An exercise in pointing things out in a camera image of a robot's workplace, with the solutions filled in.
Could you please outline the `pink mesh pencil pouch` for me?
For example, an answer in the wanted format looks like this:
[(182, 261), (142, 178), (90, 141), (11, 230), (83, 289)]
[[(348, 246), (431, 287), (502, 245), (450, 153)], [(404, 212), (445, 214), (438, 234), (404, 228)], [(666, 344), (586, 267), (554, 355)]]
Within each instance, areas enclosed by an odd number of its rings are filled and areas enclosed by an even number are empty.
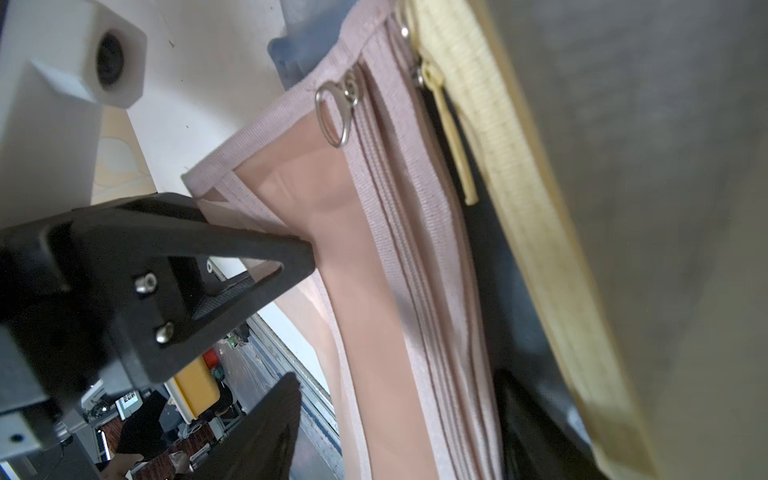
[(470, 245), (390, 1), (183, 178), (214, 224), (308, 241), (277, 299), (313, 347), (349, 479), (500, 479)]

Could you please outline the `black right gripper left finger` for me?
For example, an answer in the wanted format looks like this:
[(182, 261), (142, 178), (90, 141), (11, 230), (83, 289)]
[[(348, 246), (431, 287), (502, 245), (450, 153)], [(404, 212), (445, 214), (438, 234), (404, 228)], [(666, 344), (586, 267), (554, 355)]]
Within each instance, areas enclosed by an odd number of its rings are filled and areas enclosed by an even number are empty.
[(1, 233), (1, 409), (170, 379), (315, 268), (311, 245), (155, 194)]

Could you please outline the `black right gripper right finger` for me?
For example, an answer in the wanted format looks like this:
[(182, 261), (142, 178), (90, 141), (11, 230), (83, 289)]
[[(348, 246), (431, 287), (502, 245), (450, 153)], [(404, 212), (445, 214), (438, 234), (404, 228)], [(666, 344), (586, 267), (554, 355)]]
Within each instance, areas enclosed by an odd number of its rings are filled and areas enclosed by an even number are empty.
[(300, 382), (289, 372), (205, 461), (193, 479), (287, 479), (301, 419)]

